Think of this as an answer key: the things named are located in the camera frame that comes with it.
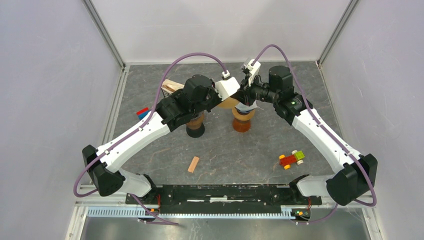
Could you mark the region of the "blue glass dripper cone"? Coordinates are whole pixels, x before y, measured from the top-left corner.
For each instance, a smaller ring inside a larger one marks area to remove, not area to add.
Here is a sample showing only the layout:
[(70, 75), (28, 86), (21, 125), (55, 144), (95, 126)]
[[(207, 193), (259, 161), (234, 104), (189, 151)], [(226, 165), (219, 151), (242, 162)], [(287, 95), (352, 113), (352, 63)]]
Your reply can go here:
[(239, 115), (242, 115), (242, 116), (248, 115), (251, 112), (254, 112), (256, 110), (255, 108), (253, 108), (253, 109), (239, 109), (239, 108), (236, 108), (236, 107), (234, 109)]

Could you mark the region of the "amber glass carafe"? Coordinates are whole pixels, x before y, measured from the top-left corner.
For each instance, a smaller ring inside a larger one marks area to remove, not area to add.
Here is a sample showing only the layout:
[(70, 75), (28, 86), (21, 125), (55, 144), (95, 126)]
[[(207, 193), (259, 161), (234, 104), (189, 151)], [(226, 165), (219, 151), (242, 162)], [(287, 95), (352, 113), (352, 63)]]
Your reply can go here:
[(232, 121), (232, 127), (236, 132), (245, 133), (251, 128), (251, 120), (239, 120), (234, 118)]

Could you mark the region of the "dark red cup carafe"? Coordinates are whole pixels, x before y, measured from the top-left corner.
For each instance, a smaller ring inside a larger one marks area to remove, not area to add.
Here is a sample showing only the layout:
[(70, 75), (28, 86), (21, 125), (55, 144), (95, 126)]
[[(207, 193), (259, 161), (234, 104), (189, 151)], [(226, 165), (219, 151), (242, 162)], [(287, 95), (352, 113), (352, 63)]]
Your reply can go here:
[(199, 138), (205, 133), (205, 127), (203, 125), (196, 129), (186, 127), (186, 133), (191, 138)]

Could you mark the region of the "orange coffee filter box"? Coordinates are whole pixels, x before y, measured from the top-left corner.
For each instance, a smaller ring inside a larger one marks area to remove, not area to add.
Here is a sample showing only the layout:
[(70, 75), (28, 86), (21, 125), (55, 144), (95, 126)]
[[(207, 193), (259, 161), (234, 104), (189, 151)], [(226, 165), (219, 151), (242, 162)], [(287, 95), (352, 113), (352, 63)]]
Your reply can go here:
[(171, 94), (173, 94), (175, 91), (183, 89), (184, 85), (169, 79), (165, 79), (163, 83), (161, 84), (161, 92), (163, 96), (169, 97)]

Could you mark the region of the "white paper coffee filter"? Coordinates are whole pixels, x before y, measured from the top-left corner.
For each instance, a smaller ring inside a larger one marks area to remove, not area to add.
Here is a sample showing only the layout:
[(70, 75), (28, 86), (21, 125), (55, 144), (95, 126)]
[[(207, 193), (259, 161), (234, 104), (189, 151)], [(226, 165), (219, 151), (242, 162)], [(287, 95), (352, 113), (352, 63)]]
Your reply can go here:
[(257, 109), (257, 108), (259, 108), (259, 109), (261, 109), (261, 107), (260, 106), (258, 106), (257, 105), (257, 102), (255, 101), (252, 105), (245, 105), (245, 104), (243, 104), (243, 103), (238, 103), (236, 106), (235, 106), (235, 108), (238, 108), (238, 109), (246, 109), (246, 110), (249, 110), (249, 109)]

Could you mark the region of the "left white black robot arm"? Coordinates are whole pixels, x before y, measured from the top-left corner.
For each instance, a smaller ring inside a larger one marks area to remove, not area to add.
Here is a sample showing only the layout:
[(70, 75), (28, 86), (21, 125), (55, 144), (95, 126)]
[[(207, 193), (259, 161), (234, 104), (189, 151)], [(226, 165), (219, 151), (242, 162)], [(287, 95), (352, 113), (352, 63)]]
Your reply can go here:
[(195, 116), (211, 111), (228, 97), (222, 81), (195, 74), (182, 88), (160, 99), (163, 90), (160, 83), (155, 102), (146, 117), (140, 120), (118, 137), (94, 147), (87, 145), (82, 150), (85, 169), (94, 183), (95, 190), (74, 194), (83, 198), (93, 193), (101, 197), (116, 192), (133, 194), (145, 204), (153, 203), (157, 190), (153, 181), (145, 174), (136, 174), (124, 170), (123, 165), (135, 154), (155, 140), (189, 123)]

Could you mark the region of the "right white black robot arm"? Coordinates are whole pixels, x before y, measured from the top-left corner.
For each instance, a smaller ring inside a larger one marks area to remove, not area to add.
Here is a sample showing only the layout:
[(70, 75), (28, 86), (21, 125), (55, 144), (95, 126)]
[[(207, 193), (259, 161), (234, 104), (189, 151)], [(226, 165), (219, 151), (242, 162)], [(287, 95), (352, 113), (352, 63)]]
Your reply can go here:
[(240, 89), (233, 95), (242, 104), (254, 101), (270, 103), (276, 114), (302, 133), (324, 156), (333, 174), (305, 175), (293, 181), (289, 199), (302, 204), (311, 196), (331, 197), (346, 206), (359, 203), (360, 196), (371, 192), (375, 185), (378, 161), (372, 154), (363, 155), (338, 136), (319, 116), (313, 105), (295, 91), (293, 75), (286, 66), (273, 66), (268, 81), (262, 82), (258, 71), (243, 66), (245, 74)]

